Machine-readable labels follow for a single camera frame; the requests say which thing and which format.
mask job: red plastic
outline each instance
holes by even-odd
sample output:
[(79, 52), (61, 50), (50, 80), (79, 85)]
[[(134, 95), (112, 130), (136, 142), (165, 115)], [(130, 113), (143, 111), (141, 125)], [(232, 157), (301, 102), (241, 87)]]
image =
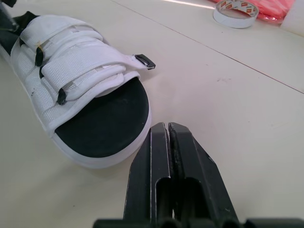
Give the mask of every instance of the red plastic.
[(259, 9), (257, 18), (264, 21), (281, 24), (295, 0), (246, 0)]

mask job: double-sided tape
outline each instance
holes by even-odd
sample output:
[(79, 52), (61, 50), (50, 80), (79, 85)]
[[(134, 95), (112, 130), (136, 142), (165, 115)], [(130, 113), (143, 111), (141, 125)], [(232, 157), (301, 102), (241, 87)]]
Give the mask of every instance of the double-sided tape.
[[(242, 11), (248, 14), (250, 17), (241, 19), (224, 15), (222, 11), (228, 9)], [(220, 1), (216, 4), (216, 7), (213, 11), (214, 20), (216, 20), (220, 24), (236, 29), (243, 29), (251, 26), (255, 22), (257, 15), (258, 8), (255, 5), (242, 0)]]

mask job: white table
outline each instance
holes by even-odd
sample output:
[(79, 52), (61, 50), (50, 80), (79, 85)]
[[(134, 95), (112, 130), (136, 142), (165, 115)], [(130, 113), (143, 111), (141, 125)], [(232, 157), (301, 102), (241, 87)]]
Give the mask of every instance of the white table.
[[(142, 74), (153, 124), (189, 127), (218, 165), (239, 219), (304, 218), (304, 95), (296, 91), (304, 88), (304, 38), (260, 21), (226, 28), (203, 7), (115, 1), (20, 0), (11, 12), (76, 17), (122, 52), (148, 56), (157, 65)], [(259, 45), (245, 49), (253, 36)], [(89, 228), (97, 218), (121, 218), (134, 155), (105, 170), (73, 164), (44, 133), (4, 60), (0, 72), (0, 226)]]

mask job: velcro strap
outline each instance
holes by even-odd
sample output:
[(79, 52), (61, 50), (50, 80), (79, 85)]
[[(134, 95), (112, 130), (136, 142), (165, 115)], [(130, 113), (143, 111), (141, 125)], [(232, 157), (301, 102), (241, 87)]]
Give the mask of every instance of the velcro strap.
[(31, 21), (31, 23), (22, 31), (20, 38), (32, 50), (36, 50), (37, 47), (54, 35), (75, 25), (87, 25), (87, 23), (65, 16), (40, 16)]
[(53, 89), (53, 87), (49, 84), (49, 82), (45, 79), (41, 79), (41, 84), (45, 86), (45, 88), (48, 90), (50, 97), (53, 98), (54, 101), (57, 100), (58, 94), (56, 91)]
[(38, 113), (44, 113), (47, 109), (54, 106), (55, 101), (52, 96), (50, 96), (48, 89), (39, 85), (35, 92), (31, 94), (31, 99)]
[(56, 92), (67, 83), (97, 67), (124, 64), (133, 69), (147, 68), (133, 56), (126, 56), (101, 42), (98, 46), (77, 49), (47, 63), (41, 70)]
[(44, 59), (49, 59), (55, 53), (55, 51), (58, 50), (59, 47), (66, 44), (70, 40), (72, 40), (75, 44), (79, 44), (81, 42), (80, 38), (85, 38), (86, 40), (90, 40), (89, 38), (96, 38), (99, 39), (100, 41), (103, 40), (103, 37), (96, 31), (80, 31), (76, 33), (71, 32), (70, 35), (61, 39), (59, 42), (47, 47), (42, 47), (42, 51), (44, 53)]
[(67, 43), (62, 44), (60, 48), (58, 48), (56, 52), (52, 55), (49, 61), (58, 58), (59, 56), (62, 55), (62, 53), (66, 52), (71, 47), (78, 46), (81, 45), (82, 43), (87, 43), (87, 42), (96, 42), (96, 39), (92, 37), (79, 37), (77, 39), (70, 40)]
[(34, 64), (35, 53), (26, 45), (14, 45), (11, 52), (11, 63), (15, 74), (22, 82), (35, 68)]

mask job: clamp jaw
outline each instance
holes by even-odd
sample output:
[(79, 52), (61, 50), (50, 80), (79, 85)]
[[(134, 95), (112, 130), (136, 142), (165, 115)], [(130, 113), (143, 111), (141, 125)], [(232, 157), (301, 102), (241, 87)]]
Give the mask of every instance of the clamp jaw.
[(304, 221), (240, 224), (217, 165), (189, 129), (159, 123), (131, 165), (123, 219), (94, 228), (304, 228)]

